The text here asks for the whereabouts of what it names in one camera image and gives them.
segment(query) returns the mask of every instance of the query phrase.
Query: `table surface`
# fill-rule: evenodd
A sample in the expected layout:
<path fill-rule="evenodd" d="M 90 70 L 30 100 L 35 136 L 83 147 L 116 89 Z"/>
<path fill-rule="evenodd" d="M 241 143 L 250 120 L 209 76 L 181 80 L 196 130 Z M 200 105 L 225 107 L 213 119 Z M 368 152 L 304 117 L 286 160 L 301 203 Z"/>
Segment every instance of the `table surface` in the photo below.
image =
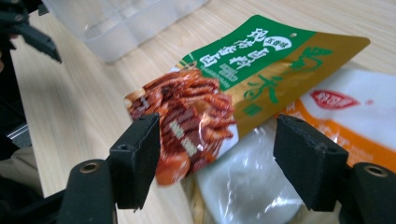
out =
<path fill-rule="evenodd" d="M 396 2 L 209 0 L 189 16 L 141 44 L 115 63 L 103 63 L 54 17 L 32 14 L 31 23 L 50 35 L 63 63 L 14 40 L 12 52 L 44 194 L 67 183 L 70 169 L 105 159 L 131 124 L 126 94 L 166 73 L 189 52 L 227 35 L 249 17 L 307 30 L 359 35 L 371 45 L 346 66 L 396 75 Z M 151 186 L 145 208 L 119 212 L 120 223 L 192 223 L 182 187 Z"/>

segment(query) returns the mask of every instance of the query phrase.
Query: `packaged spicy snack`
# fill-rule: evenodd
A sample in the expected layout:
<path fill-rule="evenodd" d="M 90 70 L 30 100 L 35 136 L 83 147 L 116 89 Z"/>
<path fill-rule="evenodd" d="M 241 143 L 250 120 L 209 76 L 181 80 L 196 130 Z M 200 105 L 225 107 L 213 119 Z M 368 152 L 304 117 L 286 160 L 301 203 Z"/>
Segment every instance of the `packaged spicy snack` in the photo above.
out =
<path fill-rule="evenodd" d="M 132 119 L 161 115 L 157 182 L 170 185 L 215 161 L 369 43 L 253 16 L 188 54 L 125 97 Z"/>
<path fill-rule="evenodd" d="M 347 164 L 396 172 L 396 77 L 342 68 L 280 113 L 303 119 L 349 152 Z"/>

